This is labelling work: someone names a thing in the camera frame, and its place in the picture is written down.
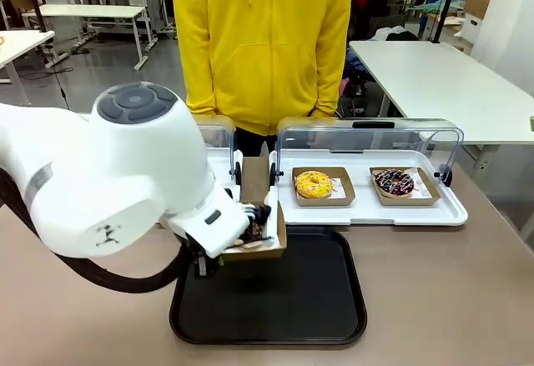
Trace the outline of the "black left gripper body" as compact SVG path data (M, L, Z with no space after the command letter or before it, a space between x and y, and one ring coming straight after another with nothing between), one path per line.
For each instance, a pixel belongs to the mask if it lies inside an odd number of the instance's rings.
M224 266L221 256L210 258L204 248L188 233L185 234L185 245L193 260L196 277L212 277Z

